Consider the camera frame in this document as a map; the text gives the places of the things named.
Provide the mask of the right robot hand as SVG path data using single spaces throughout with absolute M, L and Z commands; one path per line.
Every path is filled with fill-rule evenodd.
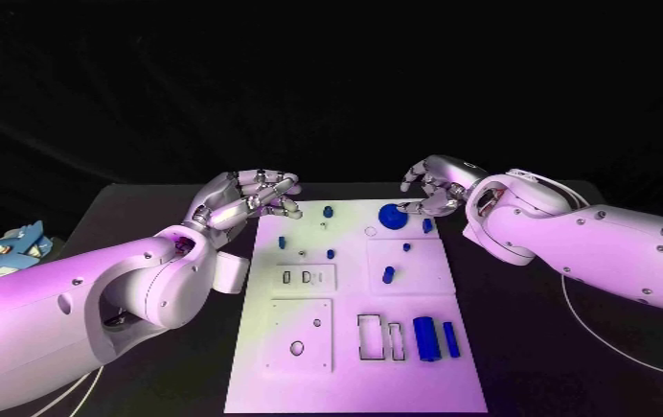
M 418 181 L 426 198 L 400 203 L 396 210 L 409 215 L 448 216 L 464 205 L 487 176 L 487 171 L 467 161 L 429 155 L 409 167 L 400 183 L 400 192 L 406 193 Z

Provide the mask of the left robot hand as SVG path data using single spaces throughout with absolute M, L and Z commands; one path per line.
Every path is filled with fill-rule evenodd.
M 298 220 L 302 211 L 291 197 L 299 192 L 292 173 L 263 169 L 222 173 L 197 192 L 181 225 L 210 237 L 262 216 Z

